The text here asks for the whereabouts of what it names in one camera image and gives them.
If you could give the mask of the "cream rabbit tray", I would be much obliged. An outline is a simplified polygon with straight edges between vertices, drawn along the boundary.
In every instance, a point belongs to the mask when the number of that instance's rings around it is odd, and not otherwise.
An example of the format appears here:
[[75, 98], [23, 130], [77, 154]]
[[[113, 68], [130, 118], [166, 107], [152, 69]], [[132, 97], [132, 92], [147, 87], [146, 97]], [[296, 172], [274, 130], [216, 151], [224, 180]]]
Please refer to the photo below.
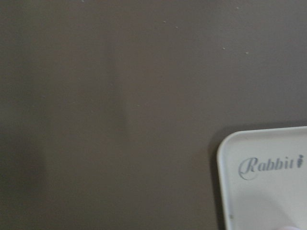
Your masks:
[[226, 229], [306, 229], [306, 127], [232, 133], [217, 165]]

